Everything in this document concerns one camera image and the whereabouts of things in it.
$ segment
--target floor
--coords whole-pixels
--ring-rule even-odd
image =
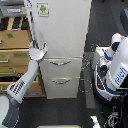
[[[100,3],[92,0],[78,97],[54,100],[26,98],[20,106],[20,118],[16,128],[36,128],[40,125],[79,125],[92,128],[91,115],[98,117],[101,128],[104,126],[106,119],[101,114],[101,105],[90,89],[91,68],[88,60],[93,57],[94,47],[91,46],[109,46],[111,36],[117,32],[126,36],[120,22],[120,12],[128,5],[128,0],[124,1],[105,0],[104,3]]]

